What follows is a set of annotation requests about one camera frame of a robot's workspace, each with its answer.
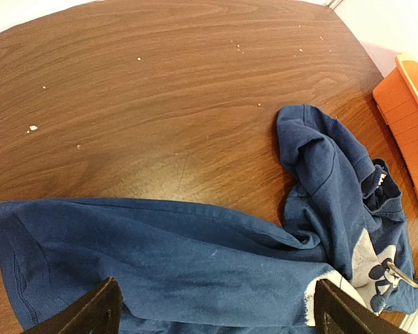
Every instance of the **white wall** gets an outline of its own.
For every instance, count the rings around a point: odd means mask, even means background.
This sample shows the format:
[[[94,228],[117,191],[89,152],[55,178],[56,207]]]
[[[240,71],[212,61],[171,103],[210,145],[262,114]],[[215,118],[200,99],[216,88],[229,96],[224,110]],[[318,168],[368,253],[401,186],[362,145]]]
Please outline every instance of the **white wall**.
[[[384,76],[401,51],[418,60],[418,0],[343,0],[335,12]]]
[[[0,32],[12,26],[95,0],[0,0]]]

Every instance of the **orange plastic container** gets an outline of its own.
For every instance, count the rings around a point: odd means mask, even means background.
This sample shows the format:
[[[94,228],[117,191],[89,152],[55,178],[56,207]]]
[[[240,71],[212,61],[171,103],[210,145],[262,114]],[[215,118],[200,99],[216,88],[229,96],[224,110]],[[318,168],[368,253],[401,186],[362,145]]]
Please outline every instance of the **orange plastic container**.
[[[418,197],[418,62],[407,53],[373,90],[378,108],[389,125],[409,170]]]

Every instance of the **crumpled blue cloth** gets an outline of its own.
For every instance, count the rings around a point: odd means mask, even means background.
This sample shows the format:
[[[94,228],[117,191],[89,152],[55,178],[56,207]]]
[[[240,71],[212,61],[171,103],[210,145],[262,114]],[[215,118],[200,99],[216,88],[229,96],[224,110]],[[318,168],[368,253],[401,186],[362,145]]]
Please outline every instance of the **crumpled blue cloth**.
[[[297,180],[284,229],[212,205],[133,199],[0,203],[0,267],[24,329],[109,276],[120,333],[315,333],[316,281],[378,314],[414,312],[418,289],[401,192],[382,160],[337,120],[289,106],[277,120]]]

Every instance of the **brown wooden surface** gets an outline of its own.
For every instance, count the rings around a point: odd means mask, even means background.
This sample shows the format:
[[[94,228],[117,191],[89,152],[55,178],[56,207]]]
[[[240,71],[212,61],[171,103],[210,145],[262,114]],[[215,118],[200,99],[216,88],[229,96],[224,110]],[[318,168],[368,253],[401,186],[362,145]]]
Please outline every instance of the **brown wooden surface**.
[[[107,0],[38,19],[0,35],[0,201],[186,200],[279,224],[293,180],[276,112],[315,104],[389,164],[418,272],[418,202],[371,97],[381,79],[338,17],[305,3]],[[0,333],[19,330],[0,279]]]

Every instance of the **garment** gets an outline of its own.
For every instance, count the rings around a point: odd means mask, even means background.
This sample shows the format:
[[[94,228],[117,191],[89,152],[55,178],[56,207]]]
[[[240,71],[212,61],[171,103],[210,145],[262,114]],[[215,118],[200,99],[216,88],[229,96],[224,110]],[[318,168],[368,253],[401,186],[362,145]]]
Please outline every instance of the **garment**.
[[[211,205],[133,199],[0,203],[0,266],[28,329],[109,276],[121,333],[315,333],[316,281],[375,313],[411,313],[418,289],[401,192],[382,160],[312,106],[279,112],[281,164],[297,180],[284,229]]]

